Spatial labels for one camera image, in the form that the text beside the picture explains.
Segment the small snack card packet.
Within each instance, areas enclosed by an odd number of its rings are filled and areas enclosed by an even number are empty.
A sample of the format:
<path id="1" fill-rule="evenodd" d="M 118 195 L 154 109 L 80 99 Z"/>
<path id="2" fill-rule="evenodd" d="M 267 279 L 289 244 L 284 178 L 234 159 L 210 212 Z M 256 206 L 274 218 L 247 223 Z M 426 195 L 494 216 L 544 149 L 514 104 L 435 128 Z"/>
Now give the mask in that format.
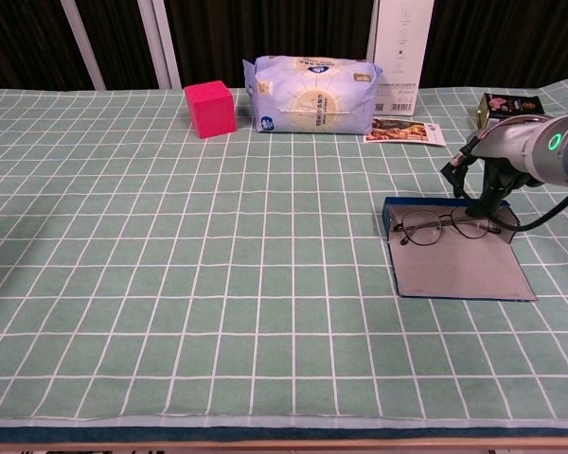
<path id="1" fill-rule="evenodd" d="M 444 147 L 444 135 L 435 123 L 374 117 L 365 143 L 408 143 Z"/>

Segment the pink cube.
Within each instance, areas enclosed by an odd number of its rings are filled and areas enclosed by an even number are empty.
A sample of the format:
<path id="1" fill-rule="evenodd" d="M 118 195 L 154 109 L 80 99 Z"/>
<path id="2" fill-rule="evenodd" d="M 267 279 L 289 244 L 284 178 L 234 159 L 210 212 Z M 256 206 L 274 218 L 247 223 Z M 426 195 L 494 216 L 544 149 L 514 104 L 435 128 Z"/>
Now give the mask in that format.
<path id="1" fill-rule="evenodd" d="M 184 92 L 192 124 L 200 139 L 237 130 L 233 95 L 221 80 L 188 85 Z"/>

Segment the black pleated curtain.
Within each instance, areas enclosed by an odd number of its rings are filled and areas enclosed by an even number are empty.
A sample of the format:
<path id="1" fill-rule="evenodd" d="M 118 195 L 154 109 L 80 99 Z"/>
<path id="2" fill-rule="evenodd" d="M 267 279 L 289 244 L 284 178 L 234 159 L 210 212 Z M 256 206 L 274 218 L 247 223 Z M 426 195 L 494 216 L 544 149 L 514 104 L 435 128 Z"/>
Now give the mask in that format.
<path id="1" fill-rule="evenodd" d="M 263 55 L 361 59 L 373 0 L 164 0 L 184 85 L 243 83 Z M 154 89 L 139 0 L 75 0 L 110 90 Z M 568 79 L 568 0 L 435 0 L 422 87 L 530 88 Z M 89 90 L 60 0 L 0 0 L 0 88 Z"/>

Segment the black printed tin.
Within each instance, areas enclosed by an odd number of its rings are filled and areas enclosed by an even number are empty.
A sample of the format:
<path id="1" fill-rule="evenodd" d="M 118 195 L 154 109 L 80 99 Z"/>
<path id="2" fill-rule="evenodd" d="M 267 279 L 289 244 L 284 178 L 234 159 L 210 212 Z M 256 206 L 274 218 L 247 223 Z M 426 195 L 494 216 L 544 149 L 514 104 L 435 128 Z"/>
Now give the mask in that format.
<path id="1" fill-rule="evenodd" d="M 511 116 L 522 114 L 544 114 L 540 99 L 537 96 L 484 93 L 476 111 L 477 128 L 489 128 Z"/>

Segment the blue patterned box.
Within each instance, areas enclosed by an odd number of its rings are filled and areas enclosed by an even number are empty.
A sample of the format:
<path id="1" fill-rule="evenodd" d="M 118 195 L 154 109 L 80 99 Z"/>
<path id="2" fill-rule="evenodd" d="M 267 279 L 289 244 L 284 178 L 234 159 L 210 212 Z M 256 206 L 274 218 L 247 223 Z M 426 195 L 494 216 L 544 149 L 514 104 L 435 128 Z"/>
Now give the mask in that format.
<path id="1" fill-rule="evenodd" d="M 403 234 L 393 231 L 403 215 L 416 210 L 438 214 L 453 208 L 467 210 L 470 203 L 460 199 L 387 197 L 382 208 L 397 291 L 403 297 L 470 300 L 534 301 L 528 283 L 511 247 L 513 231 L 499 227 L 499 235 L 488 234 L 470 240 L 446 227 L 431 246 L 409 243 L 402 246 Z"/>

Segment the tall white carton box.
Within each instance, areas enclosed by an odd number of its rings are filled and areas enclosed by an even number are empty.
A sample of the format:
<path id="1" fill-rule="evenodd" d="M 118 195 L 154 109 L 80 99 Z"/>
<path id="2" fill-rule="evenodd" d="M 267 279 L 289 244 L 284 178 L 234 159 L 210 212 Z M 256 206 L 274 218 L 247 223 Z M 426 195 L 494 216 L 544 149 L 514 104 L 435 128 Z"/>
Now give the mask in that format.
<path id="1" fill-rule="evenodd" d="M 376 116 L 414 113 L 435 0 L 373 0 L 366 58 L 382 74 Z"/>

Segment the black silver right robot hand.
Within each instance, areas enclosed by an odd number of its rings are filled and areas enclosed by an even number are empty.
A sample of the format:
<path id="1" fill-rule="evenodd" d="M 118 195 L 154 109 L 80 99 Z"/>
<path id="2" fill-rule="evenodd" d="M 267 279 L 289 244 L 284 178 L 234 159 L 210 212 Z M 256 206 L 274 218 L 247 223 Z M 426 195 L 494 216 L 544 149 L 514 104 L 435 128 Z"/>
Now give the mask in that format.
<path id="1" fill-rule="evenodd" d="M 467 215 L 491 218 L 500 202 L 514 189 L 554 181 L 555 172 L 548 168 L 544 156 L 545 129 L 553 119 L 546 115 L 523 114 L 476 131 L 441 173 L 453 186 L 457 198 L 467 198 L 464 189 L 469 167 L 482 160 L 485 165 L 482 194 L 470 201 Z"/>

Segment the white aluminium frame post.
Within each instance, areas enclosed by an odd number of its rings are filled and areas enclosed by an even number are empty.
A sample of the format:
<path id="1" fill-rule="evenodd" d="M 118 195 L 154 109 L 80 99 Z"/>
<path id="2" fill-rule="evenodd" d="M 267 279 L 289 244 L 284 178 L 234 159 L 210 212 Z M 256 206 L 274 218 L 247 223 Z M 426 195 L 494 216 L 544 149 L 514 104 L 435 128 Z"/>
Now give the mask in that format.
<path id="1" fill-rule="evenodd" d="M 165 0 L 137 0 L 137 5 L 159 88 L 181 90 Z"/>
<path id="2" fill-rule="evenodd" d="M 92 48 L 86 29 L 84 27 L 84 23 L 81 19 L 80 12 L 76 4 L 76 0 L 60 0 L 60 1 L 62 4 L 62 9 L 64 11 L 65 17 L 67 19 L 68 24 L 70 25 L 70 29 L 74 35 L 76 44 L 80 51 L 85 68 L 93 83 L 94 89 L 96 91 L 105 91 L 106 86 L 103 80 L 103 76 L 101 75 L 98 66 L 98 61 L 96 59 L 94 50 Z"/>

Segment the green checkered tablecloth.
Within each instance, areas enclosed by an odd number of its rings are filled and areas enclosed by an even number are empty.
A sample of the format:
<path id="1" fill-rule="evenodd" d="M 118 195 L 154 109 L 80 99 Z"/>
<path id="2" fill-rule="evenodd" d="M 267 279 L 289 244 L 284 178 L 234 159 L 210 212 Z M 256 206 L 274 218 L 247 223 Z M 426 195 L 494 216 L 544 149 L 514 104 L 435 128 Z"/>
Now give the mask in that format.
<path id="1" fill-rule="evenodd" d="M 480 95 L 420 93 L 434 148 L 0 90 L 0 426 L 568 428 L 568 211 L 513 241 L 533 303 L 394 290 L 382 204 L 449 195 Z"/>

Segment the thin-framed eyeglasses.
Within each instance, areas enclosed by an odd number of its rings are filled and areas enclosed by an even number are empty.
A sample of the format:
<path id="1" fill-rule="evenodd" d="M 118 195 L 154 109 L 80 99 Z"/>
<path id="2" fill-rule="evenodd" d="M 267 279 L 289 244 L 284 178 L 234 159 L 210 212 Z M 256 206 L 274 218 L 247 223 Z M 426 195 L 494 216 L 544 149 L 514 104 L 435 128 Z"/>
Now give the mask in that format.
<path id="1" fill-rule="evenodd" d="M 403 234 L 399 241 L 402 246 L 413 243 L 417 246 L 431 246 L 442 237 L 446 227 L 453 228 L 466 239 L 476 240 L 488 234 L 499 235 L 502 230 L 492 226 L 488 219 L 478 219 L 466 214 L 462 207 L 453 208 L 449 213 L 438 214 L 430 210 L 416 210 L 402 216 L 393 231 Z"/>

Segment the light blue tissue pack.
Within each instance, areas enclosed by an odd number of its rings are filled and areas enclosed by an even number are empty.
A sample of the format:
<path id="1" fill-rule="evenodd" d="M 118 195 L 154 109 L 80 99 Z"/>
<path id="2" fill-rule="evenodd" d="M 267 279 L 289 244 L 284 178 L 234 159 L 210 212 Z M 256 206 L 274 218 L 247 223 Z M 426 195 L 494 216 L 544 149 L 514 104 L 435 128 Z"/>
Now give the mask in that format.
<path id="1" fill-rule="evenodd" d="M 367 134 L 382 69 L 370 61 L 262 56 L 244 60 L 259 132 Z"/>

